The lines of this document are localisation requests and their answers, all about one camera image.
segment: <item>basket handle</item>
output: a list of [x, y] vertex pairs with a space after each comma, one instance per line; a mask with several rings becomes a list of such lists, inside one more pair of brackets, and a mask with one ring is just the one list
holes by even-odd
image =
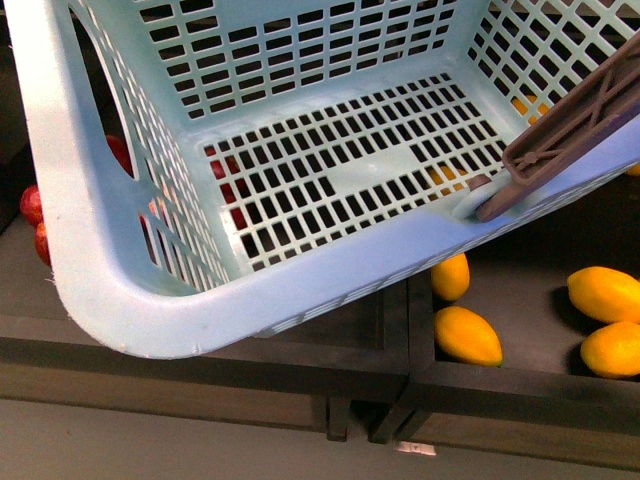
[[[493, 220], [640, 114], [640, 33], [636, 33], [502, 155], [511, 182], [475, 211]], [[491, 180], [474, 177], [474, 190]]]

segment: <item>floor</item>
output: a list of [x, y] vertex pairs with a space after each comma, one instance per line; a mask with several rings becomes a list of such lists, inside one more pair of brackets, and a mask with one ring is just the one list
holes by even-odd
[[0, 400], [0, 478], [640, 479], [640, 473], [438, 448], [399, 453], [322, 434]]

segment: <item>wooden display shelf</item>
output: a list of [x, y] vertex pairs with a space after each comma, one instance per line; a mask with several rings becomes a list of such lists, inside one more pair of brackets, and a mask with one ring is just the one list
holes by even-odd
[[409, 382], [371, 440], [640, 469], [638, 379], [597, 378], [584, 365], [580, 344], [604, 324], [578, 312], [566, 288], [571, 273], [592, 265], [640, 277], [639, 194], [638, 179], [622, 176], [468, 252], [471, 287], [456, 304], [494, 326], [501, 368], [438, 351], [432, 312], [445, 304], [432, 301], [428, 274], [412, 278]]

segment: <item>light blue basket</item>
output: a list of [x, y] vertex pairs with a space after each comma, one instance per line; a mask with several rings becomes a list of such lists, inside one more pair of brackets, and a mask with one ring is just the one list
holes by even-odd
[[[638, 0], [5, 3], [61, 299], [132, 355], [277, 333], [640, 157], [635, 119], [500, 218], [452, 215], [541, 106], [638, 30]], [[105, 142], [72, 16], [134, 179]]]

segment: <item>basket bottom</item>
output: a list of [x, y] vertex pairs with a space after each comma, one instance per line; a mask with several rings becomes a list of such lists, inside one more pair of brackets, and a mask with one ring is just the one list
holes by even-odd
[[255, 271], [494, 174], [505, 142], [440, 73], [203, 148]]

